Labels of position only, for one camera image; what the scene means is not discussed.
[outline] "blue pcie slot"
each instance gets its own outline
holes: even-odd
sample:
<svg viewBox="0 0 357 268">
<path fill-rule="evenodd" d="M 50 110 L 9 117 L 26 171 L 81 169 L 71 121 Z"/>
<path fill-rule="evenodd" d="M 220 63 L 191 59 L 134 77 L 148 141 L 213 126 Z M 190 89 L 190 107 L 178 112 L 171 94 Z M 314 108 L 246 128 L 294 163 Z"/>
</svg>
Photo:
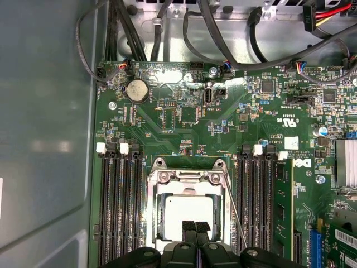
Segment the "blue pcie slot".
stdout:
<svg viewBox="0 0 357 268">
<path fill-rule="evenodd" d="M 322 252 L 321 252 L 321 234 L 316 230 L 310 231 L 310 260 L 311 268 L 321 268 Z"/>
</svg>

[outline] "cable clip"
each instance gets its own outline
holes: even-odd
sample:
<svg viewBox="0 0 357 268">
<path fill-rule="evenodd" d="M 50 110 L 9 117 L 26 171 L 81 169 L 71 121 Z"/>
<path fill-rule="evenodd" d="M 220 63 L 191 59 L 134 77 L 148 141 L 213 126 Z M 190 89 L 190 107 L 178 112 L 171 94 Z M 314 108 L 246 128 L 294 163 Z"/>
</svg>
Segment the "cable clip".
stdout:
<svg viewBox="0 0 357 268">
<path fill-rule="evenodd" d="M 151 21 L 152 24 L 159 25 L 161 27 L 161 32 L 162 32 L 163 20 L 161 18 L 153 18 Z"/>
</svg>

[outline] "silver heatsink fins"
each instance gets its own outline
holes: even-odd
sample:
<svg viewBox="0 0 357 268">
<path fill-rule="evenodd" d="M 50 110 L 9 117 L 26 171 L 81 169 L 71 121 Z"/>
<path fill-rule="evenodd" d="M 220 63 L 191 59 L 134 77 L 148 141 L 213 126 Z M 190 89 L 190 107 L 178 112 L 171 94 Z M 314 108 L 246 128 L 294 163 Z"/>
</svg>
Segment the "silver heatsink fins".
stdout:
<svg viewBox="0 0 357 268">
<path fill-rule="evenodd" d="M 336 141 L 337 185 L 357 187 L 357 140 Z"/>
</svg>

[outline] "yellow wire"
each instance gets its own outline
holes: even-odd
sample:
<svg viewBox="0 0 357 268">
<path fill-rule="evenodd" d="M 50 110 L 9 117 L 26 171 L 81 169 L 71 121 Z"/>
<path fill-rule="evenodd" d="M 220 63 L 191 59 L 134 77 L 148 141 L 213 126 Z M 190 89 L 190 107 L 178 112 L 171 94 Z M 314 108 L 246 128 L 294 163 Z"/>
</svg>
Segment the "yellow wire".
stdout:
<svg viewBox="0 0 357 268">
<path fill-rule="evenodd" d="M 332 18 L 332 16 L 327 17 L 327 18 L 323 18 L 321 21 L 318 21 L 318 23 L 316 24 L 316 27 L 319 27 L 320 25 L 324 24 L 326 21 L 328 21 L 330 18 Z"/>
</svg>

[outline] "motherboard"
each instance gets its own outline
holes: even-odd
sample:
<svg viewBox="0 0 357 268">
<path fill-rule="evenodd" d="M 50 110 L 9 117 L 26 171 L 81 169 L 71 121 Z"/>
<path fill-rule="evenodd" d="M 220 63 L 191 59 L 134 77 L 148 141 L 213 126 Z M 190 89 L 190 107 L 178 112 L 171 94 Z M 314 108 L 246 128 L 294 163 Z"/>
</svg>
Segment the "motherboard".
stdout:
<svg viewBox="0 0 357 268">
<path fill-rule="evenodd" d="M 305 67 L 322 80 L 342 71 Z M 182 221 L 207 222 L 236 253 L 246 242 L 311 268 L 357 267 L 356 88 L 357 73 L 318 85 L 284 67 L 150 62 L 99 84 L 89 267 L 162 251 Z"/>
</svg>

